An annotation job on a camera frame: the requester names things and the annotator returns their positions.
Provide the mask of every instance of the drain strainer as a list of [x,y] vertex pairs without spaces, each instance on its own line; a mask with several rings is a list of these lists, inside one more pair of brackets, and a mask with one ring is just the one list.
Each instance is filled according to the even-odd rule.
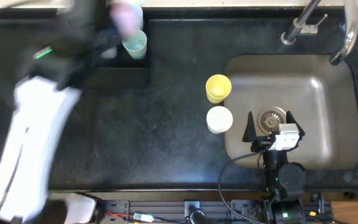
[[276,106],[269,108],[268,110],[263,110],[258,116],[259,128],[265,134],[277,131],[279,124],[285,124],[284,117],[284,110]]

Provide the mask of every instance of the wooden floor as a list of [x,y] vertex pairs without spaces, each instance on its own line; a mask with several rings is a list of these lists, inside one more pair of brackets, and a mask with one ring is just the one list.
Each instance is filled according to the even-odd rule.
[[358,224],[358,202],[332,202],[334,217],[348,224]]

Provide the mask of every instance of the chrome faucet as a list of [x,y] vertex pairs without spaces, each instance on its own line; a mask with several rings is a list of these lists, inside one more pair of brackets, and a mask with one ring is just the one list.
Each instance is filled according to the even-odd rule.
[[[296,37],[303,32],[306,28],[306,20],[310,17],[310,14],[316,9],[321,0],[311,0],[310,3],[302,11],[299,18],[293,20],[287,32],[284,32],[281,36],[281,40],[284,44],[291,45],[295,43]],[[356,0],[343,0],[345,15],[346,15],[346,34],[344,45],[341,47],[338,53],[331,56],[329,62],[331,65],[338,65],[344,60],[344,58],[352,50],[356,38],[358,35],[358,10]]]

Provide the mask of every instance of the green light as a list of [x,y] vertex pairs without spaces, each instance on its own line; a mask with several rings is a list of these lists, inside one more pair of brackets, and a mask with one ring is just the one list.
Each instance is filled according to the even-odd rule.
[[52,51],[52,49],[47,50],[46,52],[44,52],[44,53],[38,55],[38,56],[36,57],[36,59],[38,59],[38,58],[40,58],[40,57],[43,57],[43,56],[49,54],[51,51]]

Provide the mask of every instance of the sink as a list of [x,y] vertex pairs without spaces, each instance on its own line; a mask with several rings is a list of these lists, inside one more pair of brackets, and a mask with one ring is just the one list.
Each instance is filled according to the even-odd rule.
[[[346,63],[332,66],[328,55],[243,55],[224,74],[232,91],[224,106],[233,115],[225,132],[231,159],[250,153],[242,142],[248,112],[257,135],[267,135],[292,115],[306,136],[288,153],[290,162],[308,169],[350,169],[358,163],[358,105],[353,74]],[[257,167],[257,156],[237,161]]]

